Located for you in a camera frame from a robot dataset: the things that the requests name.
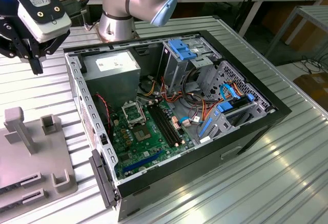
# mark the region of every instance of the electronic device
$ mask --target electronic device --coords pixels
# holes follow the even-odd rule
[[[242,154],[291,112],[207,31],[64,52],[118,220]]]

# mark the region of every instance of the ram slot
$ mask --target ram slot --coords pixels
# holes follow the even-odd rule
[[[170,122],[165,117],[163,110],[158,106],[150,106],[148,111],[152,118],[154,119],[156,125],[158,126],[160,132],[164,136],[165,140],[172,148],[176,143],[180,144],[181,139],[176,134]]]

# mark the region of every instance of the yellow wire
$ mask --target yellow wire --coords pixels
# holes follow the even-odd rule
[[[152,93],[153,93],[153,91],[154,91],[155,83],[156,83],[156,82],[154,81],[154,82],[153,82],[153,87],[152,87],[152,89],[150,90],[149,93],[144,94],[144,96],[148,97],[148,96],[152,95]]]

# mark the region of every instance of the aluminum extrusion table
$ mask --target aluminum extrusion table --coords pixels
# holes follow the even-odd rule
[[[322,29],[326,33],[328,33],[328,5],[321,6],[296,6],[287,20],[279,29],[276,36],[271,41],[268,50],[265,53],[265,56],[268,57],[271,52],[274,50],[275,46],[281,39],[281,37],[285,34],[286,30],[290,26],[290,24],[294,21],[297,15],[303,17],[301,23],[297,26],[295,31],[293,32],[293,38],[300,31],[306,21],[309,21],[316,25],[318,28]],[[324,44],[317,52],[315,59],[317,59],[327,48],[327,44]]]
[[[141,22],[136,28],[141,37],[208,30],[293,112],[244,154],[120,223],[327,223],[328,114],[219,19],[173,19],[161,28]],[[61,48],[98,42],[95,31],[73,28]],[[78,191],[9,222],[114,223],[88,162],[91,150],[63,51],[44,66],[45,73],[34,76],[18,59],[0,58],[0,110],[20,105],[26,120],[59,115]]]

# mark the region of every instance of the wire bundle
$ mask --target wire bundle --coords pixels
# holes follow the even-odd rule
[[[109,116],[109,109],[107,106],[107,102],[105,101],[105,99],[100,95],[100,94],[95,94],[97,97],[99,97],[101,99],[101,101],[104,103],[105,108],[106,108],[106,113],[107,113],[107,122],[108,122],[108,134],[111,128],[111,124],[110,124],[110,116]]]

